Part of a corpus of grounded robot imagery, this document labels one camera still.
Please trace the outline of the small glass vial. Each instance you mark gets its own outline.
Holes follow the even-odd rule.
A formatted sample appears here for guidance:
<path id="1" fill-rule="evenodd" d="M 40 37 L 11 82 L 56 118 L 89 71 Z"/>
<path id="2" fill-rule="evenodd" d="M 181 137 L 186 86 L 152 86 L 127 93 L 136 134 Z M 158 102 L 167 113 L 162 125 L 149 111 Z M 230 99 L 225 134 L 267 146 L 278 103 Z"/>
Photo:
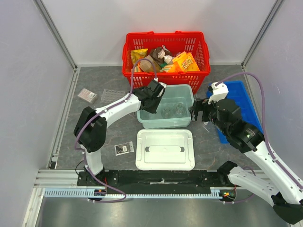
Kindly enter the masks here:
<path id="1" fill-rule="evenodd" d="M 172 117 L 172 109 L 169 106 L 166 106 L 162 109 L 161 115 L 164 119 L 170 119 Z"/>

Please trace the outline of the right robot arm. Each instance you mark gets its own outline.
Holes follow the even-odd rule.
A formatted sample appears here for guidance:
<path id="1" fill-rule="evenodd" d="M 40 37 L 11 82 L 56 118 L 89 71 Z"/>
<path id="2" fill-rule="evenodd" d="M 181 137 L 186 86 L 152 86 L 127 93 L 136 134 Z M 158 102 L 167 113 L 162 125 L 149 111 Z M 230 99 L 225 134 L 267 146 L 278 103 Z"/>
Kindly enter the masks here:
<path id="1" fill-rule="evenodd" d="M 270 204 L 275 213 L 291 225 L 302 221 L 302 181 L 271 149 L 263 132 L 243 120 L 234 100 L 197 99 L 189 110 L 194 119 L 202 112 L 203 122 L 215 125 L 232 147 L 251 159 L 270 179 L 270 182 L 264 181 L 227 161 L 217 170 L 220 185 L 232 183 L 245 188 Z"/>

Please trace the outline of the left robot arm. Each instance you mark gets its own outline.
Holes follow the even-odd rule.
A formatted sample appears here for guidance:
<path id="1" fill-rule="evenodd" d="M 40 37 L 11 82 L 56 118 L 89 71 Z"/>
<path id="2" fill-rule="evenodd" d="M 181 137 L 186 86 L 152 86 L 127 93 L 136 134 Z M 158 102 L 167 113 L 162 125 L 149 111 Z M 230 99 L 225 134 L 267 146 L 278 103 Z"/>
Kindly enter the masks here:
<path id="1" fill-rule="evenodd" d="M 75 149 L 82 151 L 85 168 L 89 172 L 88 181 L 95 186 L 104 180 L 104 165 L 101 160 L 107 129 L 114 122 L 128 114 L 146 110 L 155 114 L 167 85 L 160 83 L 156 87 L 136 88 L 121 99 L 101 108 L 85 108 L 74 129 Z"/>

